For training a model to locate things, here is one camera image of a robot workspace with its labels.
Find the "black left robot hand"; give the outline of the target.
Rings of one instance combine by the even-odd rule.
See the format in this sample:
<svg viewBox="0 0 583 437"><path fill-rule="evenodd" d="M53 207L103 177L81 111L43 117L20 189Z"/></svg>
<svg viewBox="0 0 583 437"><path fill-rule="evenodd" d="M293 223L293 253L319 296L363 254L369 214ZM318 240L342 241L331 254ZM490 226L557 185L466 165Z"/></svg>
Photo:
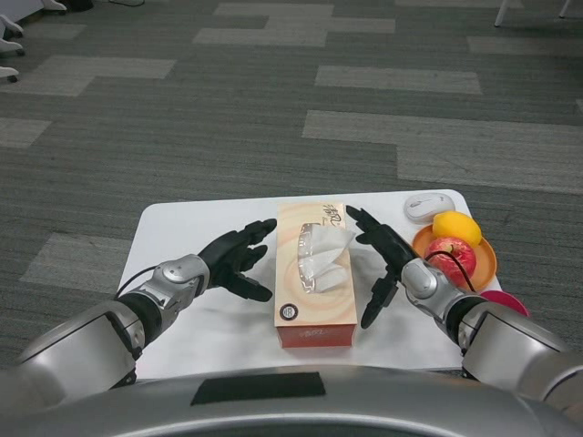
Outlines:
<svg viewBox="0 0 583 437"><path fill-rule="evenodd" d="M243 230L232 230L214 239L200 253L210 271L207 290L224 288L245 300L267 302L272 292L245 275L267 253L262 241L277 227L277 219L254 221Z"/></svg>

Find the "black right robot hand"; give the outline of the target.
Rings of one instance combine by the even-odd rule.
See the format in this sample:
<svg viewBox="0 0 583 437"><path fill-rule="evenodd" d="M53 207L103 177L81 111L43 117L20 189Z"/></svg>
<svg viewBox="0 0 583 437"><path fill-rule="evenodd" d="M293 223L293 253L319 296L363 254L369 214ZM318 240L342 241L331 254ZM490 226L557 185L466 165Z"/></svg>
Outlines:
<svg viewBox="0 0 583 437"><path fill-rule="evenodd" d="M373 284L372 297L367 303L361 319L361 328L368 329L387 307L397 292L404 266L418 255L413 248L389 225L380 223L362 208L347 205L346 213L362 232L356 241L371 246L384 260L386 274Z"/></svg>

